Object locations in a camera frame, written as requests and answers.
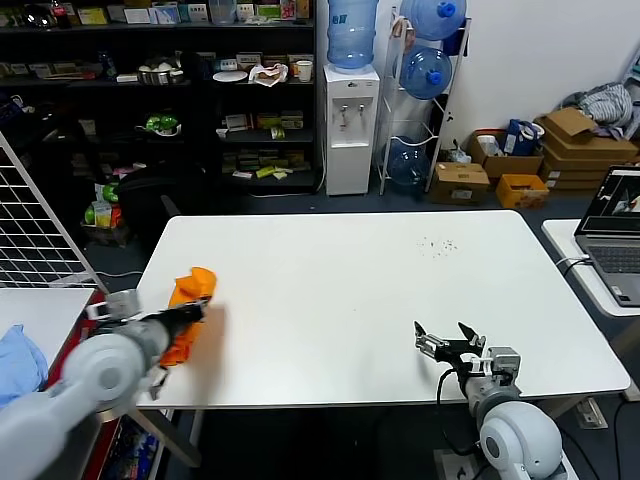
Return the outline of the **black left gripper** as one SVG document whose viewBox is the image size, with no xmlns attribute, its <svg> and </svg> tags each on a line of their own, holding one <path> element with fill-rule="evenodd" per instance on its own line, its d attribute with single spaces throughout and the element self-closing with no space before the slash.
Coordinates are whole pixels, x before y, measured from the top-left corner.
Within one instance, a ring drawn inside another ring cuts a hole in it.
<svg viewBox="0 0 640 480">
<path fill-rule="evenodd" d="M 159 313 L 159 322 L 169 334 L 182 334 L 191 325 L 202 326 L 208 317 L 204 316 L 203 309 L 210 303 L 210 298 L 200 298 L 187 302 L 176 308 L 164 310 Z"/>
</svg>

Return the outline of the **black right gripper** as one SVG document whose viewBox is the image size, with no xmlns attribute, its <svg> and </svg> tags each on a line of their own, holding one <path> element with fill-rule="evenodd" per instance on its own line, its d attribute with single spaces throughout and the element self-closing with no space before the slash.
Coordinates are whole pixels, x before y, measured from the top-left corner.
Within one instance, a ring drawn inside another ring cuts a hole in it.
<svg viewBox="0 0 640 480">
<path fill-rule="evenodd" d="M 437 362 L 448 363 L 457 373 L 473 372 L 471 360 L 462 358 L 465 354 L 472 354 L 477 358 L 482 356 L 486 337 L 480 336 L 470 326 L 462 322 L 458 326 L 466 340 L 444 340 L 429 334 L 422 325 L 414 322 L 415 347 L 426 356 L 435 356 Z"/>
</svg>

